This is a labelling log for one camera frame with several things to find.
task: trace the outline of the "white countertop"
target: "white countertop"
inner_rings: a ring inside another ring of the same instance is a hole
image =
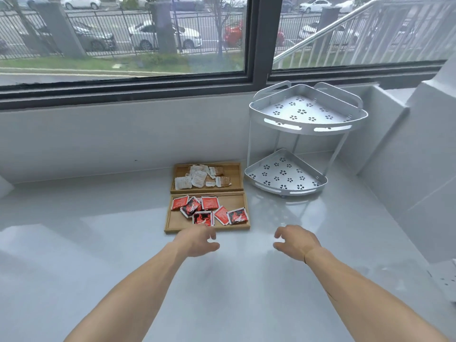
[[[329,155],[305,159],[322,170]],[[145,341],[351,341],[307,266],[272,248],[281,223],[312,230],[455,338],[456,310],[394,219],[340,161],[328,180],[306,201],[246,184],[251,230],[219,232],[219,251],[185,261]],[[171,169],[17,185],[0,201],[2,340],[63,340],[171,241],[163,232],[170,185]]]

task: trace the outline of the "shelf leg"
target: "shelf leg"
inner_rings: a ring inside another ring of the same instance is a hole
[[[246,168],[248,168],[250,166],[250,148],[251,148],[251,144],[252,144],[252,140],[250,138],[251,133],[252,133],[252,121],[250,121],[250,123],[248,124],[248,145],[247,145],[247,166],[246,166]]]
[[[295,154],[296,146],[298,146],[298,141],[299,141],[299,134],[296,136],[296,140],[294,141],[293,150],[291,152],[292,154]]]
[[[277,146],[279,145],[280,131],[277,131],[277,137],[275,138],[274,152],[277,151]]]
[[[348,133],[349,133],[349,132],[345,133],[345,134],[343,135],[343,137],[341,138],[341,140],[339,141],[339,144],[337,144],[337,148],[334,150],[334,153],[333,153],[333,155],[331,156],[331,159],[329,160],[329,163],[328,163],[328,165],[326,166],[325,171],[323,172],[323,175],[324,175],[324,176],[326,176],[326,174],[328,173],[329,168],[333,165],[333,162],[334,162],[334,160],[336,159],[337,155],[339,154],[339,151],[341,150],[342,145],[345,143],[345,140],[346,140],[347,137],[348,137]]]

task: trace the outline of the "metal fence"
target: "metal fence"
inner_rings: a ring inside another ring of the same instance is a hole
[[[372,0],[274,57],[274,69],[445,60],[456,0]]]
[[[41,38],[50,45],[51,53],[60,55],[60,51],[53,42],[49,33],[43,32],[45,26],[40,15],[35,11],[23,11],[25,17],[32,23]],[[142,11],[105,11],[105,10],[84,10],[67,13],[69,22],[73,28],[86,28],[87,34],[77,35],[83,44],[87,54],[92,57],[109,57],[120,55],[138,55],[144,53],[146,45],[141,45],[141,41],[148,40],[153,42],[156,39],[148,39],[144,33],[134,31],[134,26],[144,22],[153,22],[151,13]],[[211,12],[190,12],[179,14],[177,17],[171,16],[174,28],[183,28],[179,38],[175,35],[176,45],[180,42],[181,54],[204,54],[217,52],[219,34],[217,31],[215,17]],[[276,53],[292,47],[302,39],[299,32],[303,26],[318,22],[319,14],[289,13],[282,14],[277,34]],[[242,13],[233,12],[228,14],[222,28],[222,38],[226,42],[223,44],[224,51],[236,51],[242,46],[242,29],[239,27],[242,22]],[[193,40],[189,33],[197,31],[201,42]],[[106,44],[105,41],[97,39],[97,36],[112,37],[113,44]],[[7,44],[7,48],[1,50],[0,59],[17,59],[38,56],[37,51],[31,45],[30,35],[24,28],[20,17],[14,11],[0,12],[0,39]]]

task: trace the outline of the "bamboo tray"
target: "bamboo tray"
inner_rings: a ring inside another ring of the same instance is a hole
[[[174,178],[180,177],[180,176],[185,176],[186,173],[190,171],[190,167],[193,165],[191,164],[177,164],[174,166],[174,175],[172,178],[172,183],[171,183],[171,194],[178,194],[178,195],[195,195],[195,194],[201,194],[204,192],[233,192],[233,191],[242,191],[244,190],[244,185],[242,182],[243,174],[241,171],[241,164],[238,163],[202,163],[206,164],[207,166],[213,167],[213,166],[218,166],[218,167],[223,167],[225,170],[225,176],[229,176],[231,178],[231,185],[228,187],[193,187],[187,190],[176,190],[174,187]]]
[[[192,221],[191,218],[185,218],[185,216],[180,212],[179,210],[171,210],[171,205],[172,205],[172,200],[174,198],[181,197],[183,195],[187,195],[186,192],[189,190],[182,190],[185,192],[182,192],[180,194],[172,194],[171,195],[171,201],[168,207],[168,216],[166,217],[166,224],[165,224],[165,233],[166,234],[171,234],[171,233],[177,233],[187,227],[191,227]],[[239,224],[228,224],[224,226],[221,224],[217,218],[215,218],[215,226],[214,228],[216,230],[246,230],[250,229],[250,214],[248,212],[248,207],[247,207],[247,199],[245,197],[245,193],[242,192],[219,192],[219,193],[214,193],[214,192],[203,192],[200,193],[196,196],[217,196],[218,201],[220,205],[223,205],[226,207],[228,211],[239,209],[241,207],[245,207],[245,210],[247,211],[247,215],[249,220],[244,223],[239,223]]]

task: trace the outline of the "wall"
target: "wall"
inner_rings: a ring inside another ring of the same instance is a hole
[[[361,172],[430,263],[456,258],[455,63],[417,87],[410,114]]]
[[[0,113],[0,175],[11,183],[245,159],[253,94]],[[253,125],[253,156],[276,132]],[[296,152],[333,150],[340,136],[300,138]],[[280,147],[293,147],[294,135]]]

